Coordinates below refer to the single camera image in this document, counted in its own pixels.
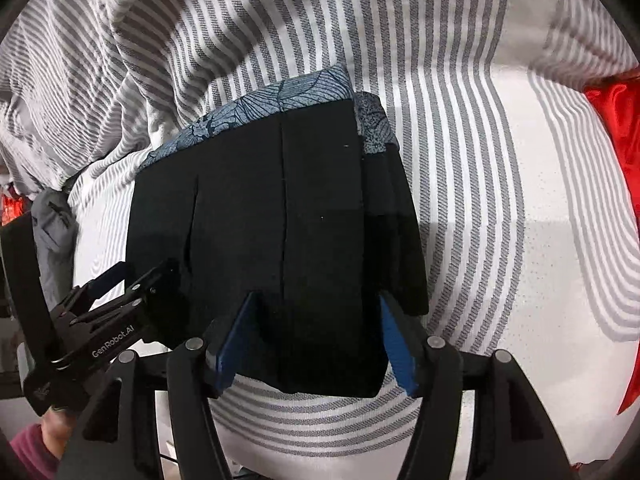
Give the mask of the person's left hand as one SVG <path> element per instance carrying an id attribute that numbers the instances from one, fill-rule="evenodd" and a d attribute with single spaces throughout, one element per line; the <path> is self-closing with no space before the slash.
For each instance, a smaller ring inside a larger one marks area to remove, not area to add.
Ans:
<path id="1" fill-rule="evenodd" d="M 65 453 L 77 419 L 75 412 L 55 406 L 51 406 L 41 417 L 43 444 L 57 460 Z"/>

